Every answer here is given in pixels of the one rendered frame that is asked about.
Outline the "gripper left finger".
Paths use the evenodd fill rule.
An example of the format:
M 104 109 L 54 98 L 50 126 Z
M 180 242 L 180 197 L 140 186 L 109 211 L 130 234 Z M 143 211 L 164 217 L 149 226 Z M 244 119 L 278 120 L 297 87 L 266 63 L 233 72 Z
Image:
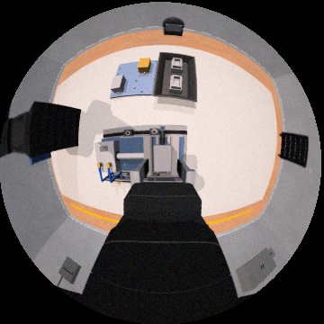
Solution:
M 135 183 L 142 183 L 149 172 L 149 159 L 145 158 L 136 169 L 130 171 L 131 186 Z

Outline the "orange rectangular block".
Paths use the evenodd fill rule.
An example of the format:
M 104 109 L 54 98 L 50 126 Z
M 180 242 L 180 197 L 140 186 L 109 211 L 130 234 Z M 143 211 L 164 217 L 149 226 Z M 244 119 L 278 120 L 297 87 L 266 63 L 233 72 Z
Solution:
M 151 60 L 150 58 L 141 58 L 139 60 L 139 65 L 138 65 L 138 70 L 140 73 L 147 73 L 150 71 L 150 66 L 151 66 Z

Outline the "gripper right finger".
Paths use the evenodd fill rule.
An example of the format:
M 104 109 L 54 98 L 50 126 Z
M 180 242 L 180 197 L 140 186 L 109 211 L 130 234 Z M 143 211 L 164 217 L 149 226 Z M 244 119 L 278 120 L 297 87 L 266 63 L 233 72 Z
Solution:
M 192 184 L 194 187 L 196 176 L 196 171 L 194 169 L 190 169 L 182 159 L 178 159 L 176 171 L 179 174 L 179 177 L 182 178 L 183 183 Z

